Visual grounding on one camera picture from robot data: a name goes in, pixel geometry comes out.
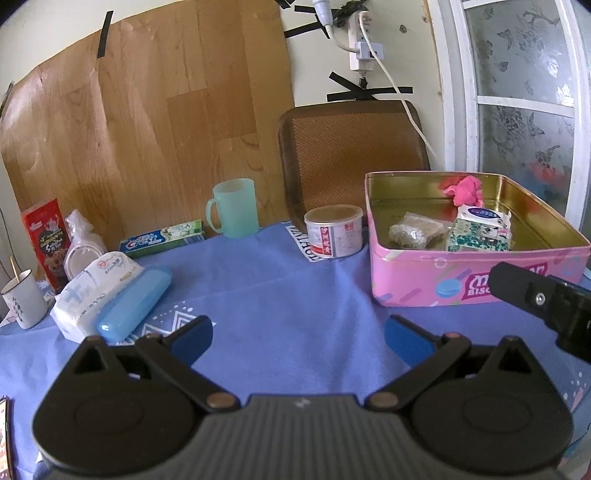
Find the blue gripper pad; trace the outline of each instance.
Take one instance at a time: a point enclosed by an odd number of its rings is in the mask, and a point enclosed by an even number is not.
[[[414,368],[435,353],[439,338],[400,317],[391,316],[386,321],[384,339],[404,363]]]
[[[96,319],[96,330],[108,342],[122,342],[146,318],[172,280],[168,268],[146,268],[107,303]]]
[[[190,367],[207,351],[212,341],[212,321],[205,315],[201,315],[171,333],[163,343],[173,357]]]

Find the white wall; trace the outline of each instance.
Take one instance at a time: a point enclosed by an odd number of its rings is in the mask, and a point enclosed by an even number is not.
[[[113,22],[116,22],[173,1],[178,0],[28,0],[0,27],[0,90],[3,92],[11,80],[21,80],[36,65],[68,45],[101,29],[108,10],[114,10]],[[345,0],[332,0],[334,8],[343,3]],[[311,5],[311,1],[296,0],[296,4]],[[369,0],[367,6],[374,18],[372,39],[384,44],[385,64],[397,83],[414,87],[415,93],[406,97],[417,108],[423,130],[437,152],[437,159],[431,159],[432,167],[443,169],[439,70],[423,0]],[[314,20],[313,15],[296,13],[292,9],[283,10],[281,15],[286,30]],[[406,27],[407,33],[400,32],[400,25]],[[346,33],[340,34],[344,39]],[[326,40],[321,31],[299,35],[288,39],[287,43],[296,105],[325,103],[327,93],[344,91],[329,80],[331,71],[358,82],[357,74],[349,70],[348,54]],[[368,81],[369,87],[389,86],[381,71],[369,74]],[[393,96],[382,95],[380,98]],[[4,162],[0,166],[0,207],[7,217],[12,244],[21,266],[36,268],[33,249],[22,227]],[[0,238],[6,244],[1,225]],[[3,250],[6,249],[0,244],[0,258],[8,265]]]

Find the blue tablecloth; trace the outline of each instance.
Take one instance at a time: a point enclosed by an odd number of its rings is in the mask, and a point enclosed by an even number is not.
[[[136,334],[166,333],[208,315],[216,323],[213,345],[194,368],[243,402],[252,393],[354,393],[363,400],[408,368],[384,342],[391,313],[434,333],[461,332],[474,343],[521,336],[570,407],[591,386],[590,366],[558,350],[555,334],[540,320],[507,304],[381,307],[370,294],[368,247],[310,263],[277,224],[240,241],[217,237],[139,262],[169,267],[173,284]],[[76,347],[50,318],[26,332],[16,324],[0,329],[0,395],[14,401],[21,480],[35,468],[35,409]],[[591,414],[583,417],[581,432]]]

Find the white power cord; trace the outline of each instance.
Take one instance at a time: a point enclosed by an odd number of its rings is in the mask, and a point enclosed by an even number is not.
[[[371,44],[371,42],[369,40],[369,35],[368,35],[368,32],[367,32],[367,30],[365,28],[365,22],[363,20],[364,16],[365,15],[368,15],[368,14],[369,14],[369,12],[366,12],[365,11],[365,12],[361,12],[361,14],[359,16],[359,26],[361,27],[361,33],[363,34],[363,38],[365,39],[365,42],[367,43],[367,45],[369,47],[369,51],[374,56],[375,61],[378,62],[378,65],[380,66],[380,68],[386,74],[386,77],[388,77],[388,80],[390,80],[390,83],[392,84],[392,87],[394,87],[394,90],[396,91],[396,93],[399,94],[399,95],[402,95],[402,93],[400,93],[400,89],[398,88],[398,85],[396,85],[396,83],[394,82],[394,79],[392,78],[392,75],[390,75],[390,72],[385,67],[385,65],[382,62],[382,60],[380,60],[378,58],[378,54],[374,50],[374,47],[373,47],[373,45]],[[435,153],[435,150],[433,150],[433,147],[427,141],[427,137],[425,137],[425,135],[423,134],[423,132],[421,132],[421,129],[418,127],[418,125],[414,121],[413,116],[412,116],[412,114],[411,114],[411,112],[410,112],[410,110],[408,108],[407,101],[404,98],[401,98],[401,100],[402,100],[402,105],[404,105],[404,110],[406,111],[406,113],[408,115],[408,119],[410,120],[410,122],[413,125],[414,129],[417,131],[417,133],[420,135],[420,137],[425,142],[425,146],[429,149],[429,152],[431,152],[431,154],[433,155],[433,160],[437,160],[437,154]]]
[[[336,46],[339,47],[341,50],[349,51],[351,53],[361,53],[361,50],[358,48],[351,48],[347,45],[341,43],[335,36],[335,31],[332,28],[332,25],[325,26],[326,32],[328,33],[329,37],[336,43]]]

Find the black tape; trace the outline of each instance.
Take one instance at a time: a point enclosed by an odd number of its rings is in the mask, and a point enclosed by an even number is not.
[[[99,50],[96,53],[96,58],[101,59],[105,56],[107,50],[107,37],[109,36],[109,27],[111,26],[111,19],[113,18],[113,11],[107,12],[103,29],[100,31]]]
[[[332,9],[333,15],[339,11],[340,10],[338,8]],[[295,37],[297,35],[301,35],[302,33],[312,32],[314,30],[319,30],[319,29],[322,29],[322,32],[324,33],[324,36],[326,38],[330,38],[329,33],[326,31],[326,27],[320,23],[320,20],[318,19],[318,15],[316,15],[316,10],[314,9],[314,7],[307,7],[305,5],[296,5],[294,7],[294,12],[299,12],[302,14],[314,14],[314,16],[316,17],[316,22],[315,23],[308,23],[306,25],[302,25],[301,27],[295,27],[290,30],[286,30],[284,32],[286,38]]]
[[[349,89],[349,92],[329,93],[326,95],[327,102],[337,102],[340,100],[376,100],[374,95],[379,93],[396,93],[393,87],[385,88],[365,88],[367,87],[367,80],[362,85],[355,85],[350,80],[342,77],[338,73],[331,72],[329,79],[338,83],[342,87]],[[399,87],[400,93],[413,93],[413,87]]]
[[[291,8],[291,4],[295,1],[296,0],[275,0],[283,10]]]
[[[351,92],[357,94],[360,97],[360,99],[375,100],[375,98],[371,94],[367,93],[366,89],[361,88],[359,85],[355,85],[353,82],[347,80],[338,73],[331,72],[331,74],[329,75],[329,79],[333,82],[338,83],[339,85],[341,85],[341,87],[345,87],[351,90]]]
[[[345,3],[341,8],[339,8],[336,12],[333,12],[335,26],[342,28],[347,23],[349,17],[353,15],[355,12],[359,12],[361,10],[367,11],[367,7],[363,5],[366,1],[367,0],[350,0],[349,2]]]
[[[4,111],[4,107],[6,106],[6,102],[8,101],[10,92],[12,92],[12,87],[14,87],[14,82],[10,82],[10,85],[8,85],[8,89],[4,94],[4,98],[2,99],[2,105],[0,105],[0,118],[2,118],[2,112]]]
[[[312,32],[314,30],[319,30],[322,27],[318,22],[308,23],[307,25],[302,25],[301,27],[295,27],[290,30],[286,30],[285,37],[291,38],[295,37],[296,35],[302,35],[302,33]]]

